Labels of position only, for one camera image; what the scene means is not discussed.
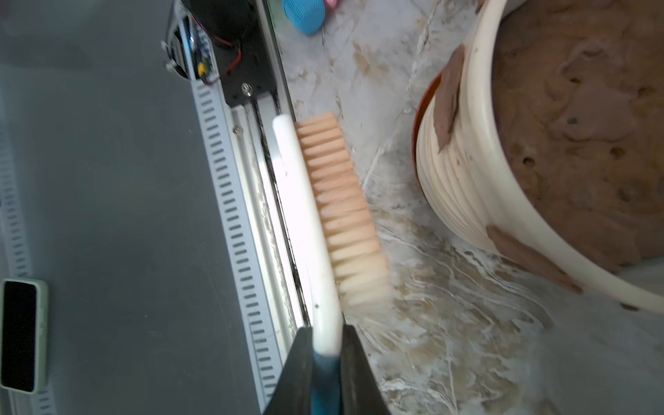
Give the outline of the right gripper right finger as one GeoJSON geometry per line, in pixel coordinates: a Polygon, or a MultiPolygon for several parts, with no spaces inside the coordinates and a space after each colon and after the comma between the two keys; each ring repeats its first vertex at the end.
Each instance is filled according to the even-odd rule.
{"type": "Polygon", "coordinates": [[[390,415],[356,328],[345,324],[340,364],[341,414],[390,415]]]}

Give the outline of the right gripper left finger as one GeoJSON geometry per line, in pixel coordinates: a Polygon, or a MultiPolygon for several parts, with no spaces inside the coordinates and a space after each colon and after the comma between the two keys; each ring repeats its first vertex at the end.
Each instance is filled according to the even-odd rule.
{"type": "Polygon", "coordinates": [[[297,331],[264,415],[311,415],[313,328],[297,331]]]}

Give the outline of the cream ceramic pot with soil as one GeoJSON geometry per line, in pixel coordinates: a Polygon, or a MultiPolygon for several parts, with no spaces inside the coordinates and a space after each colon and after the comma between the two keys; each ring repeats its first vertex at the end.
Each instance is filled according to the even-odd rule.
{"type": "Polygon", "coordinates": [[[413,126],[427,202],[475,247],[501,255],[495,225],[583,291],[662,312],[662,2],[482,1],[476,14],[451,141],[439,152],[441,72],[413,126]]]}

